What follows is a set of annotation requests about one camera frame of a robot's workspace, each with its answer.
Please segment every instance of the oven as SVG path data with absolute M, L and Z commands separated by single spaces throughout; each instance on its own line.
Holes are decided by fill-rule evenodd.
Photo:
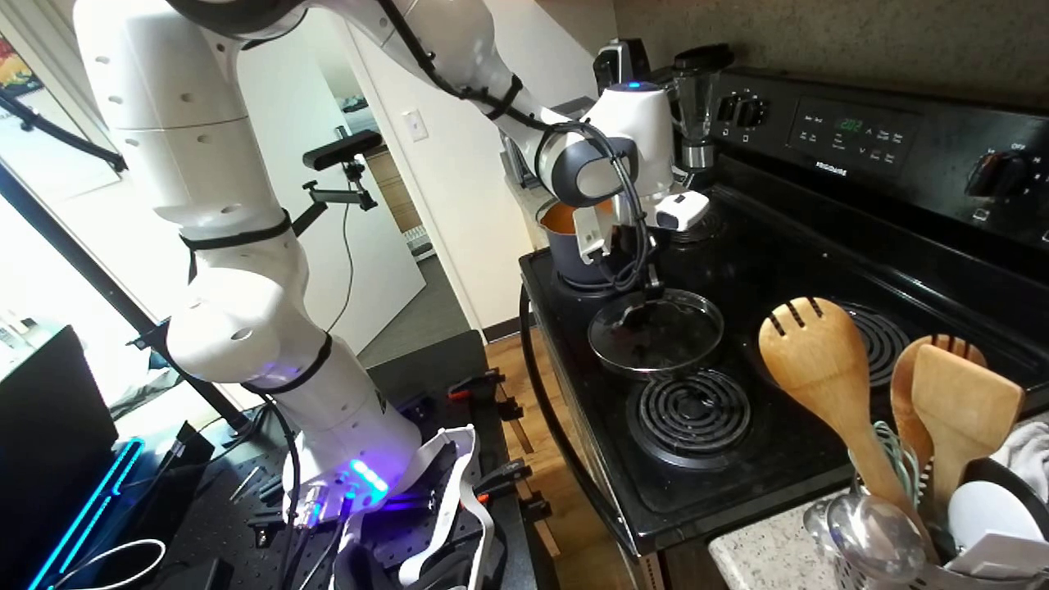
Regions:
M 561 435 L 564 454 L 623 554 L 666 588 L 689 588 L 679 571 L 705 542 L 849 483 L 843 442 L 758 356 L 758 325 L 793 294 L 854 318 L 877 418 L 891 418 L 891 363 L 922 335 L 974 342 L 1023 383 L 1023 416 L 1049 410 L 1046 116 L 752 72 L 705 88 L 696 123 L 719 160 L 692 188 L 712 203 L 689 233 L 657 233 L 653 255 L 666 285 L 723 318 L 702 367 L 606 370 L 587 326 L 617 294 L 564 285 L 548 253 L 522 260 L 522 312 L 581 440 Z

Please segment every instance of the white robotic arm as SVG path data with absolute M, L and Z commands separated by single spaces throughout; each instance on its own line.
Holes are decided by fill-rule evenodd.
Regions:
M 300 429 L 298 503 L 308 503 L 295 523 L 333 519 L 337 497 L 360 483 L 380 501 L 421 472 L 415 426 L 300 308 L 305 255 L 272 198 L 236 84 L 236 54 L 278 39 L 311 6 L 476 101 L 570 206 L 617 198 L 631 171 L 641 198 L 666 194 L 673 178 L 657 88 L 609 90 L 591 123 L 564 120 L 498 59 L 480 0 L 79 0 L 75 34 L 107 135 L 198 266 L 186 304 L 169 313 L 169 356 L 198 381 L 244 383 L 287 410 Z

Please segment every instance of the wooden spatula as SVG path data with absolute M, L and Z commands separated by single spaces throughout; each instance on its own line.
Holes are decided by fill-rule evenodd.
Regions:
M 995 453 L 1019 413 L 1019 383 L 970 363 L 945 348 L 922 345 L 915 351 L 911 381 L 915 413 L 930 432 L 934 507 L 945 514 L 962 465 Z
M 778 385 L 849 446 L 864 488 L 915 514 L 870 429 L 869 356 L 853 318 L 824 299 L 791 299 L 764 318 L 758 348 Z
M 930 461 L 930 435 L 922 426 L 915 404 L 911 404 L 915 354 L 922 345 L 945 348 L 945 351 L 965 356 L 970 363 L 981 363 L 981 367 L 987 367 L 987 356 L 977 345 L 953 338 L 953 335 L 925 335 L 899 354 L 899 359 L 891 367 L 891 383 L 888 383 L 891 424 L 894 424 L 894 432 L 903 442 L 903 449 L 911 449 L 917 465 L 925 467 Z

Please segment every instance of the stove control panel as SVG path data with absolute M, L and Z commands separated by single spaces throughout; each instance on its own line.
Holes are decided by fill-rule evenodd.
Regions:
M 1049 116 L 719 72 L 706 135 L 1049 253 Z

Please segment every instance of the granite countertop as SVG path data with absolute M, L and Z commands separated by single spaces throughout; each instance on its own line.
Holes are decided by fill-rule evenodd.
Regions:
M 795 503 L 712 542 L 712 557 L 731 590 L 833 590 L 834 573 L 818 557 Z

